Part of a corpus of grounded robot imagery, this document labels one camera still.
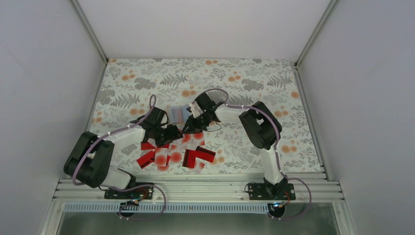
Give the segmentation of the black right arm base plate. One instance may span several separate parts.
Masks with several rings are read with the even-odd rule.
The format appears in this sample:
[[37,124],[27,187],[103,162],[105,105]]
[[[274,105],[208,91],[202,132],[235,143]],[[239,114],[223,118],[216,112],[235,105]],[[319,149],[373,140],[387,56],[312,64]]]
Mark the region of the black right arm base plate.
[[248,194],[250,200],[296,200],[294,185],[287,182],[275,185],[249,182],[245,185],[244,191]]

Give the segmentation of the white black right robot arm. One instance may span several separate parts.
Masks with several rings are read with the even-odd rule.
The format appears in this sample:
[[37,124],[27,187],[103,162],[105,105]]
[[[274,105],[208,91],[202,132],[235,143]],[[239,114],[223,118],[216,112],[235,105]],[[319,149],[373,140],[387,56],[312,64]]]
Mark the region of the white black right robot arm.
[[212,122],[240,123],[252,145],[261,152],[266,195],[278,199],[284,193],[288,180],[280,167],[277,150],[282,126],[263,102],[246,106],[229,104],[226,100],[216,103],[203,92],[186,110],[189,117],[182,129],[184,134],[206,131]]

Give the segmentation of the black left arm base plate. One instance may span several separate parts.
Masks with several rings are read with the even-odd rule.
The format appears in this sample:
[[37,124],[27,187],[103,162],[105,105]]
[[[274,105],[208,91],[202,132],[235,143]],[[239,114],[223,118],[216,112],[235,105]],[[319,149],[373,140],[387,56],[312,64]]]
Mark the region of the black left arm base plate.
[[142,200],[152,199],[154,183],[136,182],[133,186],[128,186],[127,191],[107,189],[104,193],[105,199],[122,200]]

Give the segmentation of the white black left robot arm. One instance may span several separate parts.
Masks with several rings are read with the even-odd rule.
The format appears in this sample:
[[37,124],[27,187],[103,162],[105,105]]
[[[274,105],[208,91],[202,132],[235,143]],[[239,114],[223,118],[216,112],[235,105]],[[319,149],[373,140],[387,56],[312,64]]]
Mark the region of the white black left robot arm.
[[163,123],[167,114],[153,107],[126,127],[102,136],[86,131],[81,134],[64,164],[63,171],[74,185],[100,186],[117,190],[123,198],[136,193],[132,174],[111,167],[114,153],[136,143],[151,140],[156,147],[166,146],[183,137],[176,125]]

